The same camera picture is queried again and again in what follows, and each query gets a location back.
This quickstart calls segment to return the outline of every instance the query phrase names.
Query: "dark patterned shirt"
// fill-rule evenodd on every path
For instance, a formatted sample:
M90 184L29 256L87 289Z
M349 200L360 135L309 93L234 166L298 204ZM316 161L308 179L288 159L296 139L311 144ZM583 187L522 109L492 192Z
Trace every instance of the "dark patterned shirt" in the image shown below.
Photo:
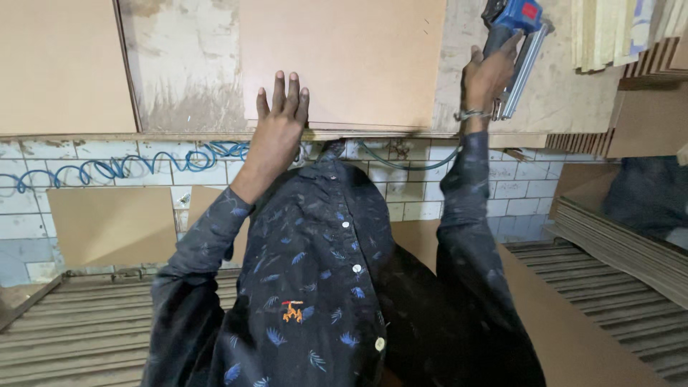
M544 386L486 222L488 136L471 134L441 182L437 276L391 236L384 198L325 154L255 207L230 189L153 284L143 386ZM214 278L251 215L237 301Z

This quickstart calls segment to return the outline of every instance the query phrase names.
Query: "person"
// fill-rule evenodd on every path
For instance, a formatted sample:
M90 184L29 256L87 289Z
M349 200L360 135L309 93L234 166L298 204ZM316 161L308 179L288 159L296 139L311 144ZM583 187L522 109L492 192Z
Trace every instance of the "person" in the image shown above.
M518 39L484 61L473 47L464 110L492 108ZM299 88L292 73L285 96L277 72L272 109L258 91L246 163L154 280L142 386L544 386L486 221L488 119L465 122L440 184L435 276L394 242L384 198L338 160L342 143L286 171L308 119L310 93ZM249 215L225 312L214 278Z

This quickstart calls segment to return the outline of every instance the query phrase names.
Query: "nail gun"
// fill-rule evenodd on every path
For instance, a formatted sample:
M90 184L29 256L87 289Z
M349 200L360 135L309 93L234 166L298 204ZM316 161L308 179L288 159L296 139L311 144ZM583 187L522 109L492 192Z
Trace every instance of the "nail gun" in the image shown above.
M542 7L534 0L488 0L481 17L490 30L482 51L485 58L499 50L518 30L523 30L526 36L516 59L514 75L495 99L492 120L507 120L516 110L545 36L554 28L542 19Z

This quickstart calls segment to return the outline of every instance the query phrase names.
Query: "hardboard sheet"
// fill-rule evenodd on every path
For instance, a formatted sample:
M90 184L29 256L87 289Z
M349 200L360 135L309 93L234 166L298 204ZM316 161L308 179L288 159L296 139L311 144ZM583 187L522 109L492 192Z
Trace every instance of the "hardboard sheet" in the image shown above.
M208 188L202 185L194 185L191 187L191 203L189 203L189 219L187 220L189 228L191 228L192 224L196 223L196 220L203 215L221 193L222 190L217 188ZM250 219L247 218L241 225L237 237L234 239L234 254L232 255L231 262L239 266L244 263L249 225Z
M310 88L310 121L430 126L446 4L241 0L246 118L283 70Z
M112 0L0 0L0 133L130 133Z
M439 220L393 222L394 240L433 268ZM549 387L666 386L652 369L497 244L516 309Z
M48 189L65 266L166 262L175 251L170 189Z

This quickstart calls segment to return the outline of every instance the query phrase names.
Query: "workshop wall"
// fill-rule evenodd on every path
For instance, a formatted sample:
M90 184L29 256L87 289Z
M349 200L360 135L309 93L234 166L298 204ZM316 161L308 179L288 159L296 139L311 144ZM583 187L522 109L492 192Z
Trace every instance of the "workshop wall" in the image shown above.
M371 139L368 147L385 160L401 165L432 165L453 152L457 140ZM305 158L299 166L317 158L320 142L304 142ZM110 157L137 154L152 158L167 151L174 159L184 160L190 150L201 150L202 143L193 141L16 141L0 142L0 173L21 176L28 170L56 171L64 165L81 165L86 160L110 163ZM542 231L547 222L552 197L564 163L594 163L592 156L565 154L546 149L523 149L529 160L519 162L501 151L490 150L490 199L487 205L488 224L500 242L546 240L551 236ZM431 220L442 214L440 180L447 174L444 165L431 171L402 171L375 161L349 140L343 157L365 171L387 201L391 221ZM180 200L191 192L192 185L223 189L237 175L243 162L223 158L216 166L201 172L179 172L169 160L155 164L150 174L141 162L127 164L129 177L108 180L86 168L92 181L88 187L170 187L178 235L189 224L189 202ZM60 173L65 189L83 187L76 169ZM25 180L33 189L18 193L13 179L0 177L0 286L29 282L48 282L64 268L57 246L56 232L45 190L52 182L46 174L32 174ZM111 273L120 267L85 268L86 273ZM155 266L143 268L147 273Z

